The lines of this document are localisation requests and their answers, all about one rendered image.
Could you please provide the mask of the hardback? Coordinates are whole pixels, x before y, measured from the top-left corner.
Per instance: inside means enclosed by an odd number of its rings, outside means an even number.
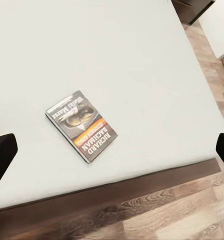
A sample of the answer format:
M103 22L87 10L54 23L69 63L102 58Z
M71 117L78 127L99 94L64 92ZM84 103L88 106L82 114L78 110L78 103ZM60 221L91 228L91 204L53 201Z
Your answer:
M51 107L45 115L88 164L118 138L118 134L80 91Z

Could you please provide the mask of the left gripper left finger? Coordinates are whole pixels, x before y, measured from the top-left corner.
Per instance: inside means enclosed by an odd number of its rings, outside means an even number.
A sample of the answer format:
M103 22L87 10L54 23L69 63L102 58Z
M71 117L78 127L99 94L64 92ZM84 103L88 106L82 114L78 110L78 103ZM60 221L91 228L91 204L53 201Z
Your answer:
M0 180L18 152L17 141L13 133L0 136Z

